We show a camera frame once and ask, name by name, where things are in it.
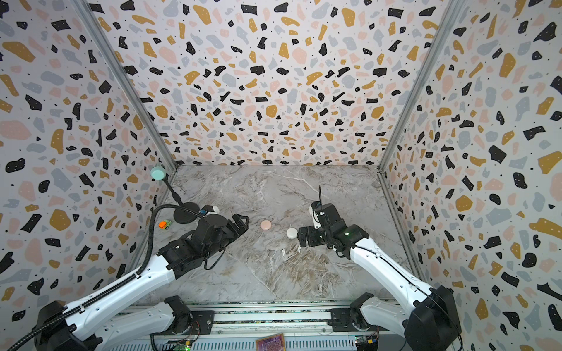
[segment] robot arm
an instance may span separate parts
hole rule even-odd
[[[396,298],[401,308],[365,293],[351,304],[352,324],[358,330],[372,325],[389,329],[406,338],[414,351],[445,350],[459,335],[460,322],[452,292],[432,288],[388,256],[357,225],[347,226],[336,207],[312,203],[309,212],[314,225],[301,227],[301,247],[326,245],[352,260]]]

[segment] speckled wall panel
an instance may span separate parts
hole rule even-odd
[[[447,1],[92,0],[180,163],[378,164]]]
[[[384,168],[465,350],[562,350],[561,10],[470,2]]]
[[[163,187],[154,144],[63,1],[0,2],[0,349],[123,274]]]

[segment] wire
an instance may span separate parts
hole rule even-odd
[[[376,258],[381,258],[383,261],[385,261],[391,268],[393,268],[396,272],[398,272],[398,274],[400,274],[402,276],[402,278],[404,278],[409,284],[411,284],[413,287],[416,288],[416,290],[418,290],[419,292],[421,292],[422,294],[424,294],[427,298],[429,298],[431,301],[433,301],[433,303],[439,307],[439,309],[445,314],[445,316],[447,316],[447,318],[449,318],[449,321],[451,322],[451,325],[456,329],[457,333],[459,334],[459,342],[460,342],[460,348],[458,351],[464,350],[463,347],[463,337],[460,335],[461,332],[459,330],[459,328],[455,325],[455,323],[453,323],[453,319],[449,316],[449,314],[447,313],[447,311],[445,311],[431,296],[429,296],[428,294],[425,293],[425,291],[421,290],[419,287],[417,287],[414,283],[412,283],[404,274],[402,274],[402,272],[400,272],[394,265],[392,265],[390,262],[388,262],[383,256],[378,256],[377,257],[377,253],[368,249],[368,248],[364,248],[361,246],[355,246],[357,248],[363,249],[365,251],[368,251],[370,253],[372,253],[373,255],[375,255]]]
[[[115,284],[114,286],[102,291],[101,293],[92,297],[90,300],[84,302],[83,304],[66,311],[65,313],[63,313],[62,315],[60,315],[56,318],[53,318],[49,321],[46,321],[45,323],[43,323],[42,326],[40,326],[40,327],[36,326],[29,333],[25,334],[20,340],[16,341],[14,343],[14,345],[12,345],[7,351],[18,350],[23,345],[25,345],[29,340],[33,339],[34,337],[36,337],[37,335],[42,333],[44,330],[46,330],[50,327],[53,327],[53,326],[57,325],[60,321],[72,316],[75,313],[80,312],[82,308],[86,308],[86,307],[89,307],[89,306],[93,305],[94,303],[98,302],[102,298],[104,298],[104,297],[108,296],[109,294],[113,293],[114,291],[121,288],[122,286],[130,283],[131,281],[136,279],[137,276],[140,276],[141,273],[144,271],[144,269],[148,266],[148,262],[150,261],[150,258],[152,256],[152,247],[154,245],[154,226],[155,226],[155,223],[156,223],[156,215],[158,214],[158,212],[160,212],[164,208],[182,209],[182,210],[187,211],[187,212],[189,212],[189,213],[191,213],[191,214],[193,214],[193,215],[195,215],[199,218],[203,218],[203,216],[200,213],[195,212],[195,211],[193,211],[189,208],[183,207],[183,206],[178,206],[178,205],[173,205],[173,204],[162,204],[160,206],[157,206],[154,209],[154,211],[152,211],[152,216],[150,218],[150,224],[148,226],[148,246],[147,246],[146,256],[144,258],[143,263],[139,267],[139,269],[136,270],[135,274],[131,274],[130,276],[125,278],[123,281],[121,281],[121,282]]]

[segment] gray marble surface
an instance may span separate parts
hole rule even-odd
[[[263,302],[272,300],[353,300],[364,292],[390,298],[365,270],[325,246],[299,250],[288,239],[290,227],[312,225],[308,207],[331,202],[347,225],[361,226],[394,260],[410,269],[385,201],[377,169],[368,166],[182,166],[173,186],[182,200],[216,205],[231,218],[250,217],[250,229],[229,245],[211,271],[202,267],[140,300],[155,304],[180,295],[190,302]],[[165,203],[174,203],[171,196]],[[162,210],[158,220],[172,218]],[[260,228],[270,220],[268,231]],[[155,231],[155,250],[195,228],[172,224]],[[216,254],[209,262],[219,256]]]

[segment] teal lamp head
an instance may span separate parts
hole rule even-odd
[[[151,170],[150,176],[155,180],[162,180],[166,176],[166,170],[162,167],[161,163],[157,163]]]

